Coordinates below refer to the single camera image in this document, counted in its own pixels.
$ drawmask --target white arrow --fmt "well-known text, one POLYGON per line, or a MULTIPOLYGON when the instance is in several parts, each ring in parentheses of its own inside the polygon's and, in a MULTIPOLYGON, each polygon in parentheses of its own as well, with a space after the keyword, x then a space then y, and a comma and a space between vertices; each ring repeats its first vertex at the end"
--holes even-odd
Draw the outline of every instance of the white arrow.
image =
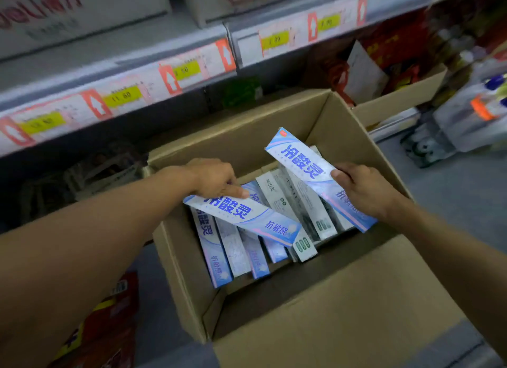
POLYGON ((105 115, 105 110, 104 110, 104 106, 102 105, 102 103, 100 101, 98 101, 97 99, 93 98, 92 96, 90 96, 90 99, 92 101, 92 108, 97 109, 97 111, 100 114, 105 115))
POLYGON ((315 37, 315 31, 317 30, 317 22, 315 18, 312 18, 312 22, 310 22, 310 31, 312 33, 312 38, 315 37))
POLYGON ((5 129, 6 129, 7 133, 10 136, 14 137, 16 140, 21 141, 21 142, 26 141, 26 139, 22 136, 22 134, 17 129, 10 127, 9 125, 6 125, 5 129))
POLYGON ((166 76, 167 76, 167 83, 169 84, 169 87, 171 88, 171 90, 178 90, 178 88, 176 87, 176 84, 174 83, 174 78, 169 74, 169 73, 166 73, 166 76))
POLYGON ((364 12, 366 9, 364 8, 364 2, 361 2, 361 7, 359 8, 359 21, 364 21, 364 12))
POLYGON ((225 60, 227 61, 227 64, 230 65, 232 64, 232 57, 231 57, 231 52, 229 51, 229 49, 227 49, 225 46, 222 48, 222 53, 224 54, 224 58, 225 60))

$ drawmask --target deli logo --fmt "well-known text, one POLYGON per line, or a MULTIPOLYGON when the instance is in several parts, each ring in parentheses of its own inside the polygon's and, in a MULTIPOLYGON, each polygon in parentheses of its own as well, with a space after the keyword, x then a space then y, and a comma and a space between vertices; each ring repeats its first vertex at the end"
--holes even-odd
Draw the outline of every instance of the deli logo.
POLYGON ((74 11, 82 7, 81 0, 20 0, 0 9, 0 29, 8 30, 15 24, 28 24, 45 19, 48 15, 74 11))

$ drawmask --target person's left arm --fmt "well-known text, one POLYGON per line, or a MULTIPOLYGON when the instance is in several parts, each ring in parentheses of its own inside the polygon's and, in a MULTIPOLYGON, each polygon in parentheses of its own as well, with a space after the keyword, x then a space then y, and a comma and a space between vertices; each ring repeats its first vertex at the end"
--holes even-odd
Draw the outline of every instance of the person's left arm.
POLYGON ((0 361, 45 367, 189 194, 248 197, 230 164, 193 160, 0 236, 0 361))

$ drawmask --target person's right arm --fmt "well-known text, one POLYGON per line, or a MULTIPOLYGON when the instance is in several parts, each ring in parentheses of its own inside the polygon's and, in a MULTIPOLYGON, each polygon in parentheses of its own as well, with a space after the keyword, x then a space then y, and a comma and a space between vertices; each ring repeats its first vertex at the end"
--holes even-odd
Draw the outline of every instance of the person's right arm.
POLYGON ((457 230, 399 193, 374 168, 338 164, 333 178, 352 204, 415 246, 447 292, 507 361, 507 255, 457 230))

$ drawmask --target forearm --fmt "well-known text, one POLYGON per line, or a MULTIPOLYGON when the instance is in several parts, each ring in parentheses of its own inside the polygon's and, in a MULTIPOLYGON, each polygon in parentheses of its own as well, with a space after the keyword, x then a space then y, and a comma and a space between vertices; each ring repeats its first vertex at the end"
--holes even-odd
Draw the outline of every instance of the forearm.
POLYGON ((412 242, 466 316, 507 359, 507 255, 408 199, 387 221, 412 242))
POLYGON ((0 360, 51 358, 193 190, 183 167, 166 168, 2 235, 0 360))

